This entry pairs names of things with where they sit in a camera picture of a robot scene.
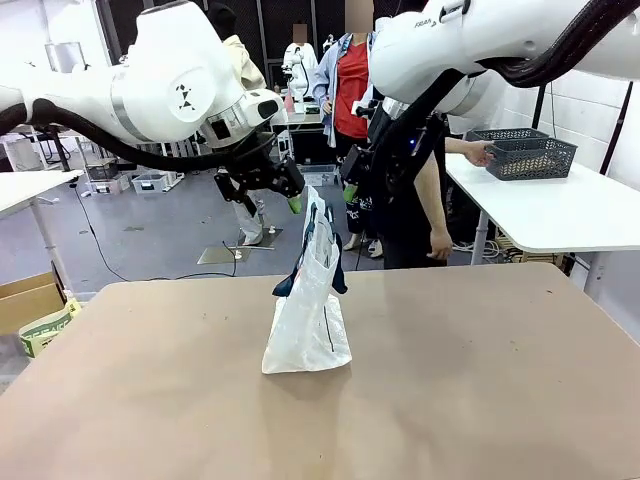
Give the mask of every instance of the sneaker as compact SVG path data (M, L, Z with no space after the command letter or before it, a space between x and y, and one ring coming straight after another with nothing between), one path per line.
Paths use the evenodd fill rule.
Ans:
M380 240L374 240L369 246L370 258L380 258L384 255L382 251L382 242Z

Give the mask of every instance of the metal stand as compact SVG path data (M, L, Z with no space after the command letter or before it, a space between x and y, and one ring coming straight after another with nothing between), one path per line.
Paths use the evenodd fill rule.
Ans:
M605 276L607 263L611 257L611 252L598 252L593 257L589 275L587 275L587 283L584 286L584 293L589 295L594 302L600 301L602 293L602 283Z
M47 224L42 216L42 210L40 210L40 202L46 203L49 205L53 205L53 202L49 202L47 200L32 198L29 201L29 205L31 206L31 211L33 212L33 216L36 219L36 223L38 224L38 229L40 230L40 234L44 239L44 245L47 251L49 252L49 256L58 270L58 274L60 275L60 279L64 284L65 288L71 290L71 281L69 280L69 275L67 274L67 270L64 267L64 263L62 263L62 259L58 254L58 247L53 242L51 235L49 234L49 230L47 229Z
M473 255L471 265L482 265L484 257L484 247L487 243L487 232L489 231L489 215L484 210L480 210L480 220L476 229L476 240L473 244Z
M62 164L62 170L64 172L70 172L71 168L69 168L69 162L67 161L67 157L64 153L64 147L62 146L62 142L60 141L60 136L56 131L55 127L46 128L46 133L53 138L53 144L56 146L56 151L58 152L58 156L60 157L60 163Z

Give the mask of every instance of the cardboard box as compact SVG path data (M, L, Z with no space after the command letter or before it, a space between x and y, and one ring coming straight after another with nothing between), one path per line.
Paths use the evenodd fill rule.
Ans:
M0 286L0 335L10 335L58 312L64 302L52 273Z
M68 308L47 315L20 329L20 341L27 356L35 358L72 320Z

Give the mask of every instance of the table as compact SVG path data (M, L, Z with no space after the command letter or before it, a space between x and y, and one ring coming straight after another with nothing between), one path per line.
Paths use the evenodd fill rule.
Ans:
M81 176L83 173L82 170L73 170L71 172L39 171L0 173L0 213L13 210L15 207L20 207L25 204L31 207L40 234L44 239L45 247L58 270L62 282L67 288L71 288L71 282L69 281L64 263L58 253L58 248L42 216L37 197L47 190Z
M352 364L263 376L281 279L106 287L0 397L3 476L640 476L640 348L551 265L347 274Z
M480 207L472 265L482 263L491 219L530 253L596 252L585 291L598 300L613 251L640 250L640 192L574 163L568 178L503 182L462 155L447 155L447 173Z

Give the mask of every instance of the white table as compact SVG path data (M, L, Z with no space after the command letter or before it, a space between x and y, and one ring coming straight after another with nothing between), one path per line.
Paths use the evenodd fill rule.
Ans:
M73 170L71 172L0 173L0 213L19 207L22 204L28 204L31 207L38 229L44 239L45 247L58 270L62 282L67 288L71 288L69 276L58 254L56 244L47 229L37 197L47 190L81 176L83 173L82 170Z
M481 210L472 265L482 263L491 219L525 252L595 252L585 292L597 301L610 253L640 250L640 192L582 165L565 179L503 182L447 155L447 173Z

